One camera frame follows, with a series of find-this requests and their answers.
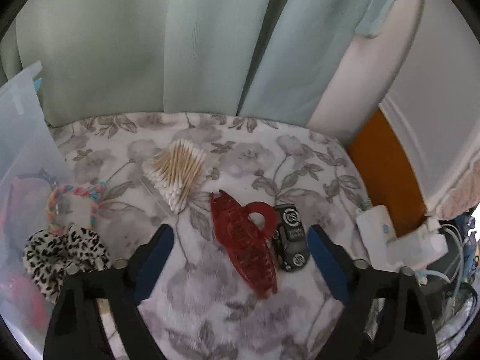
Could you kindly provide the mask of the red hair claw clip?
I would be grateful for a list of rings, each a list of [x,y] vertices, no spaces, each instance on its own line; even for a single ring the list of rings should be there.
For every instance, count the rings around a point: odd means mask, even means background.
[[[234,269],[261,299],[278,291],[276,268],[268,241],[277,226],[275,210],[265,202],[241,205],[227,192],[210,194],[217,242]]]

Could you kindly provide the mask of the clear plastic storage bin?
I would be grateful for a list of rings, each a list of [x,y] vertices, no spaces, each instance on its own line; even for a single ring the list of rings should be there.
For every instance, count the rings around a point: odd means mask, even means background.
[[[52,306],[27,274],[27,240],[48,220],[47,199],[72,180],[38,99],[41,63],[1,87],[1,318],[31,359],[43,352]]]

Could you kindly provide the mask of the cotton swab bundle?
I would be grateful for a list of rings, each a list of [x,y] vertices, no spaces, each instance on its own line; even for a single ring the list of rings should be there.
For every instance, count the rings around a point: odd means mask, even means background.
[[[190,194],[206,180],[212,169],[210,154],[193,141],[172,141],[142,164],[145,178],[174,214],[185,209]]]

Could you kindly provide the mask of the white power adapter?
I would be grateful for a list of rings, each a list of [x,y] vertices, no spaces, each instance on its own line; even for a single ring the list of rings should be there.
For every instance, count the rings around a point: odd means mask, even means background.
[[[404,236],[397,236],[388,209],[376,205],[358,214],[357,227],[373,268],[396,272],[401,267],[419,271],[448,253],[446,237],[440,224],[428,218],[420,227]]]

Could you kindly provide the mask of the leopard print scrunchie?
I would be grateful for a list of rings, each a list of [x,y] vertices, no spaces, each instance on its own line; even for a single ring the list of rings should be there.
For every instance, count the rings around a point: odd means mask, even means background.
[[[42,229],[30,236],[24,247],[23,264],[41,295],[51,303],[56,303],[70,275],[112,267],[98,233],[75,224],[59,235]]]

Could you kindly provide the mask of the floral grey table cloth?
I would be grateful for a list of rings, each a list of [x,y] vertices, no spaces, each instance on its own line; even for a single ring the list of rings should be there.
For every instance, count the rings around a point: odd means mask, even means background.
[[[305,128],[226,115],[132,113],[56,128],[53,137],[76,182],[106,183],[97,230],[112,258],[129,258],[164,214],[140,183],[143,162],[185,139],[214,160],[210,175],[172,217],[175,245],[151,296],[139,307],[168,359],[314,359],[341,304],[313,261],[277,273],[277,292],[257,297],[231,263],[264,244],[247,236],[247,205],[292,204],[304,227],[324,228],[358,258],[356,217],[366,187],[334,138]]]

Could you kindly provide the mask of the black toy car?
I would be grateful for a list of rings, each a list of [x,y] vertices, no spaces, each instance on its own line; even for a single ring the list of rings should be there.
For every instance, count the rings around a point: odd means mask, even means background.
[[[277,226],[271,244],[278,267],[284,272],[297,272],[310,258],[304,225],[295,205],[276,205],[274,210]]]

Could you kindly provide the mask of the pale green curtain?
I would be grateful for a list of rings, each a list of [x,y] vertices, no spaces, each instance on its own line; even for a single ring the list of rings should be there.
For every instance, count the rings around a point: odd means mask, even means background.
[[[396,0],[28,0],[1,40],[1,74],[42,64],[55,126],[193,111],[305,125],[354,37]]]

